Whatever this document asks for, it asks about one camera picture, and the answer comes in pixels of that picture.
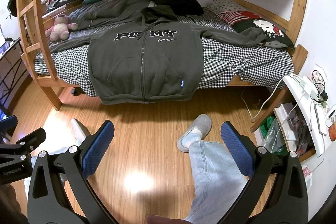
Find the green plastic bag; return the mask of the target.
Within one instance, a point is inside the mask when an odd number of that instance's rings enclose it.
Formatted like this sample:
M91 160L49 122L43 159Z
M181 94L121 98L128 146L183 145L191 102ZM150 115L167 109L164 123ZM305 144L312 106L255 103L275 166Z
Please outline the green plastic bag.
M275 116L267 117L259 126L262 135L261 145L270 153L286 155L288 150Z

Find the wooden bunk bed frame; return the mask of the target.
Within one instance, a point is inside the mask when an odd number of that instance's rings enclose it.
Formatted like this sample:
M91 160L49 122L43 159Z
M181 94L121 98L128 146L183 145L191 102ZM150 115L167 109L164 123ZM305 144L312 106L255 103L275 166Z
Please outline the wooden bunk bed frame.
M282 27L293 43L297 41L303 23L307 0L293 1L289 20L245 0L233 1L268 18ZM74 1L48 15L43 15L42 0L17 0L17 17L21 47L23 49L21 58L31 78L37 83L55 110L60 110L63 103L53 88L67 88L69 84L58 77L45 32L53 25L58 15L68 15L80 8L80 6L79 1Z

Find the dotted grey pillow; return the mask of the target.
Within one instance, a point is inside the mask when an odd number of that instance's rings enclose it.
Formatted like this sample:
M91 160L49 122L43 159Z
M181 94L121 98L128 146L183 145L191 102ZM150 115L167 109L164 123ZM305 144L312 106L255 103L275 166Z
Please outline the dotted grey pillow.
M211 0L206 7L215 14L225 11L246 11L247 9L232 0Z

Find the light blue jeans leg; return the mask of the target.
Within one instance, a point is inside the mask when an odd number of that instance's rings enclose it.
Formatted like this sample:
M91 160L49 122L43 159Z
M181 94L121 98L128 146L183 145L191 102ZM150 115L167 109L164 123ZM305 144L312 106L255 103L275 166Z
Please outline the light blue jeans leg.
M247 179L226 147L218 142L195 141L189 147L195 197L190 223L218 223L240 195Z

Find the grey slipper right foot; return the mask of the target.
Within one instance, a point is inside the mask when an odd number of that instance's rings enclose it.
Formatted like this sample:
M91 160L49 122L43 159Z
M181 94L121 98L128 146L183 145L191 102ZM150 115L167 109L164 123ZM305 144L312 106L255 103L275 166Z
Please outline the grey slipper right foot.
M211 131L212 120L207 114L199 115L177 141L179 151L188 153L195 141L203 140Z

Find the black fuzzy garment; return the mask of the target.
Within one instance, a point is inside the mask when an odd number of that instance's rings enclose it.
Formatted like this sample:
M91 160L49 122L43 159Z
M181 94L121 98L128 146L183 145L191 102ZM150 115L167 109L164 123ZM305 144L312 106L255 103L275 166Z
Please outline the black fuzzy garment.
M151 0L156 5L170 6L176 15L198 15L204 13L203 7L197 0Z

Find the red striped pillow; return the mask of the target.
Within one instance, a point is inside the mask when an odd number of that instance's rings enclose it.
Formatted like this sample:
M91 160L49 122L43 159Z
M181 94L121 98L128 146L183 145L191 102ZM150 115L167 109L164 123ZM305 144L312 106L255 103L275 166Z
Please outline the red striped pillow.
M237 22L241 22L243 20L252 20L261 18L260 15L247 10L223 11L218 13L217 17L230 26L233 26Z

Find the black white checkered bedsheet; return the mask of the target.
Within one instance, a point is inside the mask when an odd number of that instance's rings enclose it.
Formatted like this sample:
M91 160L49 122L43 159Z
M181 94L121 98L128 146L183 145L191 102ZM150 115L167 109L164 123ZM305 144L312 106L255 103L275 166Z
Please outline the black white checkered bedsheet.
M196 16L176 17L181 23L225 30L222 27L215 27L213 22L209 20L198 19ZM78 32L67 40L97 34L126 23L128 22ZM49 42L49 49L54 44L60 44L67 40ZM197 90L225 87L235 76L255 85L280 88L282 86L281 79L294 71L293 62L287 51L268 48L261 43L252 47L240 47L215 39L202 38L202 46L203 74ZM88 45L84 44L55 53L50 50L50 53L55 62L58 76L63 81L80 86L88 96L99 98L93 88L88 71L88 48Z

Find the white bedside shelf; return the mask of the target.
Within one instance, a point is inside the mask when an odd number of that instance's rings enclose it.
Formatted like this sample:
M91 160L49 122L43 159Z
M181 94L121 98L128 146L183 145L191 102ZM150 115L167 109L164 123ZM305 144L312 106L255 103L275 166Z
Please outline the white bedside shelf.
M280 105L285 103L285 97L290 94L294 98L295 104L300 109L307 123L314 145L314 148L301 155L299 160L303 162L313 155L317 157L322 156L332 143L329 136L329 127L331 124L327 118L325 109L313 99L316 88L305 76L301 78L297 75L290 74L284 76L282 80L285 83L284 88L280 91L277 98L263 116L254 123L251 132L256 132L260 124L271 114L278 116Z

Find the hello kitty pillow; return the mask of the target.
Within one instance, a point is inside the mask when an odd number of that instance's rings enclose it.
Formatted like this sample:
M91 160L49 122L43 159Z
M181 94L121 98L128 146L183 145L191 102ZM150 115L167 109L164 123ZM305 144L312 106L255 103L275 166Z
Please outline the hello kitty pillow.
M260 28L266 39L261 42L261 45L270 48L290 48L294 49L294 44L285 32L278 26L265 19L248 19L241 20L232 25L232 28L240 33L250 27Z

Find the grey folded duvet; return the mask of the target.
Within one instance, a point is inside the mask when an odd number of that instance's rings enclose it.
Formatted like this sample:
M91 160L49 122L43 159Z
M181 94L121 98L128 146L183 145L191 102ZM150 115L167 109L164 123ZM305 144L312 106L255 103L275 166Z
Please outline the grey folded duvet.
M68 18L79 30L116 23L131 22L141 15L141 10L150 0L103 0L84 5L72 12Z

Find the dark green zip hoodie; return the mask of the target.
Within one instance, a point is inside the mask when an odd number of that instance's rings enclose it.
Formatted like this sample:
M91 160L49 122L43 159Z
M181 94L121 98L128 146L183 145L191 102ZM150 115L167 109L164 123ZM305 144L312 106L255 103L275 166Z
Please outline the dark green zip hoodie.
M236 33L181 23L169 6L146 7L139 17L93 35L67 40L51 52L88 45L91 83L105 105L189 100L203 74L202 38L252 47L260 28Z

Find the pink plush bear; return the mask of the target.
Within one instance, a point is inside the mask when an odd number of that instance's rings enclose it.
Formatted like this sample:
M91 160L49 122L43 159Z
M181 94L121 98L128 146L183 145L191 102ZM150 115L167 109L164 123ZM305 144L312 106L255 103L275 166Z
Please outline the pink plush bear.
M57 42L58 40L68 39L70 31L77 29L77 23L70 23L68 16L61 14L55 18L54 25L45 31L45 35L50 39L50 41Z

